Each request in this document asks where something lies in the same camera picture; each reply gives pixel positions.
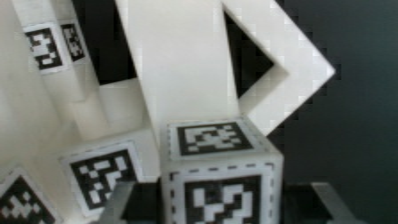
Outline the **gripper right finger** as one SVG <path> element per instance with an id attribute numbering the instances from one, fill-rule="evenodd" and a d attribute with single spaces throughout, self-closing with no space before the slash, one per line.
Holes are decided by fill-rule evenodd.
<path id="1" fill-rule="evenodd" d="M 284 185 L 283 224 L 368 224 L 327 182 Z"/>

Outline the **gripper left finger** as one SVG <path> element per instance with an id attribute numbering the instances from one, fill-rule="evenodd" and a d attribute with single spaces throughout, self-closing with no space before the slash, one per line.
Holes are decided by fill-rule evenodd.
<path id="1" fill-rule="evenodd" d="M 94 224 L 162 224 L 156 183 L 121 182 Z"/>

